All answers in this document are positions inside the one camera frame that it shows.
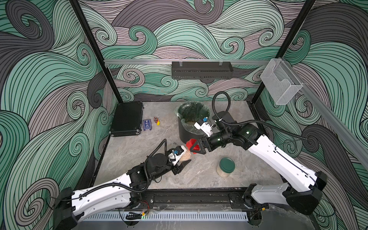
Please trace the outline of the red jar lid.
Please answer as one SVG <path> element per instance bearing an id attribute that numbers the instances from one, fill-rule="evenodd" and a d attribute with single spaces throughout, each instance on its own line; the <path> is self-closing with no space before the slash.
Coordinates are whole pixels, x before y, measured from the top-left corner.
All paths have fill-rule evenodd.
<path id="1" fill-rule="evenodd" d="M 196 139 L 190 139 L 189 141 L 187 141 L 186 147 L 193 154 L 197 154 L 201 150 Z"/>

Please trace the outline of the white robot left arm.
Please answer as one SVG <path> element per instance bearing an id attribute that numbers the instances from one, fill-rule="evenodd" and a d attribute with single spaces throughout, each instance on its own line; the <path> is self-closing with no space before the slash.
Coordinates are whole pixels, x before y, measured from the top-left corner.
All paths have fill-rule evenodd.
<path id="1" fill-rule="evenodd" d="M 168 172 L 179 174 L 190 162 L 183 155 L 157 153 L 106 183 L 75 191 L 66 188 L 55 198 L 53 229 L 71 230 L 82 220 L 112 209 L 148 209 L 142 193 L 151 182 Z"/>

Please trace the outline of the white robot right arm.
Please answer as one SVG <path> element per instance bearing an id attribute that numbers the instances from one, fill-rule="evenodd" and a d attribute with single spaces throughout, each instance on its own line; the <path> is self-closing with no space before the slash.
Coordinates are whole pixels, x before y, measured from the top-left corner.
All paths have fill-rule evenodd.
<path id="1" fill-rule="evenodd" d="M 256 126 L 224 126 L 217 133 L 212 131 L 212 125 L 207 122 L 196 122 L 194 127 L 203 131 L 205 136 L 196 140 L 191 152 L 206 154 L 231 143 L 256 155 L 286 179 L 285 183 L 276 186 L 251 185 L 244 193 L 244 199 L 249 200 L 252 205 L 288 205 L 304 215 L 312 214 L 319 205 L 327 184 L 327 175 L 298 163 Z"/>

